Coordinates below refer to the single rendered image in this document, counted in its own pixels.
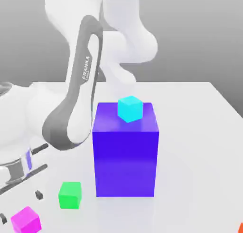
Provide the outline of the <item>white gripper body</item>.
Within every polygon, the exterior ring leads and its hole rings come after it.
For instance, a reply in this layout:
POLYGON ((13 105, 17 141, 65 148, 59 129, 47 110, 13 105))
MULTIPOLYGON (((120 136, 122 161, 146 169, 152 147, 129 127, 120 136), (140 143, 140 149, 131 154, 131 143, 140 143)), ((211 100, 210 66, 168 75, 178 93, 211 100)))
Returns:
POLYGON ((24 179, 0 189, 0 201, 22 199, 36 190, 42 191, 46 182, 49 166, 43 164, 30 172, 24 179))

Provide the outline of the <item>small magenta cube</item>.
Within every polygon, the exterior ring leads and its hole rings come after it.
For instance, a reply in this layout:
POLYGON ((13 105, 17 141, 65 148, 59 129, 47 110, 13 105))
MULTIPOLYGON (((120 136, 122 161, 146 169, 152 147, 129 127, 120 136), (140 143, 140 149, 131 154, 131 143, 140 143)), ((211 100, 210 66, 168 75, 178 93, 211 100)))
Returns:
POLYGON ((15 233, 37 233, 42 230, 39 215, 29 206, 11 217, 15 233))

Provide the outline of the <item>small green cube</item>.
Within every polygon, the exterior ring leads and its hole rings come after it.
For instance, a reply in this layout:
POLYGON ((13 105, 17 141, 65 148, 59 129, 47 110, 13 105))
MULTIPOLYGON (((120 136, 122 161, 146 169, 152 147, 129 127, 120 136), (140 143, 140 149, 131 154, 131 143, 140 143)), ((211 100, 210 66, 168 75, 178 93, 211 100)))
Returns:
POLYGON ((80 182, 62 182, 58 193, 58 201, 61 209, 79 209, 82 199, 80 182))

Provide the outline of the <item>small cyan cube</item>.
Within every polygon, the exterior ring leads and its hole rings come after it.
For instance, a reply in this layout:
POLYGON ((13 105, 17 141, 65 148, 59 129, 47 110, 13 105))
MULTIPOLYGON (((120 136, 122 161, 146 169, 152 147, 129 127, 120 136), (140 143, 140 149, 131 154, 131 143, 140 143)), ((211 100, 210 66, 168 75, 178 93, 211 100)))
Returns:
POLYGON ((142 119, 143 102, 134 96, 121 98, 117 103, 117 114, 127 123, 142 119))

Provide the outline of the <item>large purple box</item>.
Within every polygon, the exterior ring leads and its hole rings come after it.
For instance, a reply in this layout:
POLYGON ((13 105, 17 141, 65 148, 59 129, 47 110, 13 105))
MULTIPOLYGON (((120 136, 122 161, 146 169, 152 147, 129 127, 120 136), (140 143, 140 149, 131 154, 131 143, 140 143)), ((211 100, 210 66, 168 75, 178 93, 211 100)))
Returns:
POLYGON ((151 103, 130 123, 117 103, 99 103, 93 125, 95 187, 98 197, 153 197, 159 127, 151 103))

